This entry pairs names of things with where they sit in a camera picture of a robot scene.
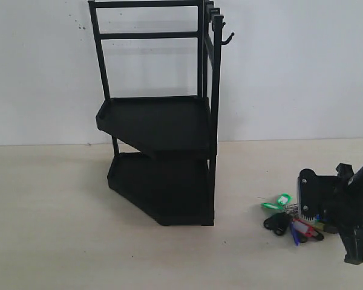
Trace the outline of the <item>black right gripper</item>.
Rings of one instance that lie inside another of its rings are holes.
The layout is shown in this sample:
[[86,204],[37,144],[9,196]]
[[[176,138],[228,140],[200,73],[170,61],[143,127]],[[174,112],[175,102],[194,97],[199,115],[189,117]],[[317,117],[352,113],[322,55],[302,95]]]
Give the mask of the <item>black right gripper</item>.
[[340,163],[337,175],[317,175],[303,169],[297,178],[299,216],[320,218],[336,229],[346,254],[345,263],[363,263],[363,166],[355,173]]

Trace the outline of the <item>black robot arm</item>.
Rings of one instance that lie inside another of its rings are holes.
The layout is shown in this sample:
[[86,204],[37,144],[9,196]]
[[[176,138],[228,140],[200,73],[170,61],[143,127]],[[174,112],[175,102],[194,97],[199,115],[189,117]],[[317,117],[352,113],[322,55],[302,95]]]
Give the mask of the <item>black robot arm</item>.
[[346,254],[345,263],[363,263],[363,166],[354,172],[340,163],[336,175],[317,175],[310,168],[297,177],[298,214],[314,221],[321,218],[337,229]]

